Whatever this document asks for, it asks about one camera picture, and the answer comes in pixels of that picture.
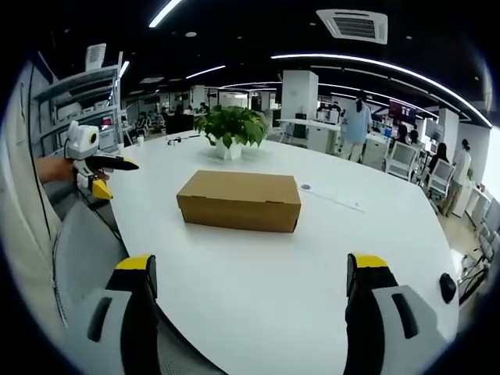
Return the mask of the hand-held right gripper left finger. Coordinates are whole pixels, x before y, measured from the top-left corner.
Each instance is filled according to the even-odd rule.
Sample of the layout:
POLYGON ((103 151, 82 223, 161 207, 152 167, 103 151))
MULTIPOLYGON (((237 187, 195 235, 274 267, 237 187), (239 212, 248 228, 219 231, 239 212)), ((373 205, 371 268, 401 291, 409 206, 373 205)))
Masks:
POLYGON ((83 374, 158 374, 157 277, 153 254, 117 264, 103 289, 76 311, 76 365, 83 374))

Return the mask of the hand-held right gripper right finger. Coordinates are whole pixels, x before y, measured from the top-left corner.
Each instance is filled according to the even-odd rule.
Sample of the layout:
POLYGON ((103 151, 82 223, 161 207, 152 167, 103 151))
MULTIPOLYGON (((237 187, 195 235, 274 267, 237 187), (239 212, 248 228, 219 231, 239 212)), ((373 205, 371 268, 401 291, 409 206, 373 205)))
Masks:
POLYGON ((345 374, 423 374, 446 340, 435 311, 375 255, 349 253, 345 374))

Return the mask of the person's left hand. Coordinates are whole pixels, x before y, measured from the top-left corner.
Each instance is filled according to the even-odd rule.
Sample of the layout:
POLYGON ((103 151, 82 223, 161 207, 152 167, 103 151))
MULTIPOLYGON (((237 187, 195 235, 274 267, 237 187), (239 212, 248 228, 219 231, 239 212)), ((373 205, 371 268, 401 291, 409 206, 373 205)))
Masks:
POLYGON ((36 160, 37 175, 43 184, 74 180, 73 160, 58 157, 44 157, 36 160))

